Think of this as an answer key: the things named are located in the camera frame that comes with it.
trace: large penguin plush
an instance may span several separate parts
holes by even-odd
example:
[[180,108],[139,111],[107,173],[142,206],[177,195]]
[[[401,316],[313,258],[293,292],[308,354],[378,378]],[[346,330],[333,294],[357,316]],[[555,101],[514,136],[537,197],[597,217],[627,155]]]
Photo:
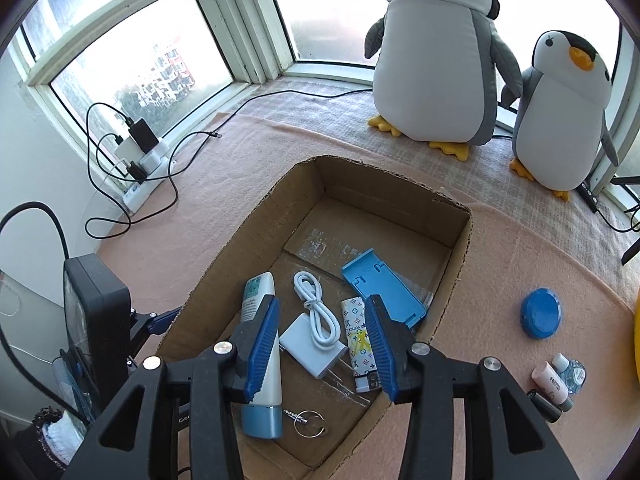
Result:
[[495,68],[522,93],[518,62],[498,36],[498,0],[387,0],[367,33],[365,56],[378,50],[370,126],[405,134],[466,160],[469,145],[491,140],[497,115]]
[[[552,30],[540,36],[522,79],[510,168],[568,201],[569,190],[591,171],[600,142],[618,165],[604,111],[611,98],[609,71],[591,43]],[[515,100],[510,89],[502,90],[503,105]]]

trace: key ring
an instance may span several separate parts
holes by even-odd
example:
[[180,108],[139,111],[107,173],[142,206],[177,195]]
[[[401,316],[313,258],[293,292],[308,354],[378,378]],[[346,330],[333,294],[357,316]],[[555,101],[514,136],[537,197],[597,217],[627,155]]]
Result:
[[[320,415],[320,413],[315,412],[314,410],[305,410],[304,412],[300,412],[298,414],[290,412],[289,410],[282,410],[282,413],[284,413],[285,415],[287,415],[289,418],[293,420],[293,428],[294,430],[296,430],[296,433],[299,434],[299,436],[301,436],[302,438],[317,438],[322,434],[324,434],[324,432],[326,431],[326,427],[324,426],[324,424],[320,426],[319,428],[320,431],[318,431],[315,435],[304,434],[300,431],[298,426],[300,424],[302,426],[307,426],[311,422],[311,418],[313,417],[319,418],[322,422],[324,422],[324,416]],[[310,414],[310,416],[308,416],[307,418],[304,418],[303,415],[307,413]]]

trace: penguin foot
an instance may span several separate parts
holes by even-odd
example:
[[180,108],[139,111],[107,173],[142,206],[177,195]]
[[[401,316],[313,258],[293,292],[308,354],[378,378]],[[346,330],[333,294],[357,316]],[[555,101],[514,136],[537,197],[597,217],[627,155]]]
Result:
[[568,191],[554,191],[554,196],[556,198],[561,198],[565,202],[569,202],[569,192]]
[[526,178],[526,179],[528,179],[528,180],[530,180],[532,182],[536,181],[536,179],[533,178],[533,175],[529,173],[529,170],[527,168],[525,168],[517,158],[514,158],[510,162],[509,167],[513,171],[515,171],[517,174],[519,174],[520,176],[522,176],[522,177],[524,177],[524,178]]
[[367,124],[379,129],[381,132],[391,132],[391,135],[394,137],[400,137],[402,135],[400,130],[393,127],[390,123],[387,123],[381,115],[370,118]]
[[469,158],[469,145],[464,142],[430,142],[429,147],[440,149],[447,155],[455,155],[461,162]]

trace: white penguin belly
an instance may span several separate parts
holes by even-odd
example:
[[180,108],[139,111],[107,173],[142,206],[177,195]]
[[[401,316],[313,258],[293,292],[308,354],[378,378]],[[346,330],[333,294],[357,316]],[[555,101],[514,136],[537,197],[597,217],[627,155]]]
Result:
[[484,84],[469,9],[392,1],[373,93],[380,115],[411,139],[471,140],[484,118]]
[[516,138],[521,163],[543,186],[569,191],[591,171],[602,130],[602,110],[543,76]]

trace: orange beak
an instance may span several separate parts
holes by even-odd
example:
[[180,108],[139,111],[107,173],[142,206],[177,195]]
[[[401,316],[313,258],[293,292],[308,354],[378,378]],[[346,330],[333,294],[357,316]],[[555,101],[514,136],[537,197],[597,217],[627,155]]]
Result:
[[580,70],[584,70],[585,72],[593,70],[593,61],[585,51],[571,46],[569,47],[569,57]]

